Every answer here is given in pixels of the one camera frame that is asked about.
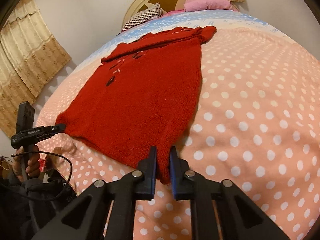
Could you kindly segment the person's left hand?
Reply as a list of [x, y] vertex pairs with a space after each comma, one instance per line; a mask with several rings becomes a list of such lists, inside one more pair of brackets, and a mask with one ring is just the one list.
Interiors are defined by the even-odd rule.
[[[28, 159], [28, 165], [25, 167], [25, 172], [28, 176], [31, 178], [37, 178], [39, 177], [41, 171], [40, 171], [40, 154], [38, 152], [39, 148], [37, 145], [33, 145], [32, 151], [34, 153], [26, 154], [26, 156], [29, 157]], [[17, 179], [22, 183], [24, 182], [23, 174], [22, 174], [22, 168], [20, 165], [20, 159], [23, 159], [22, 156], [13, 157], [12, 161], [12, 170]]]

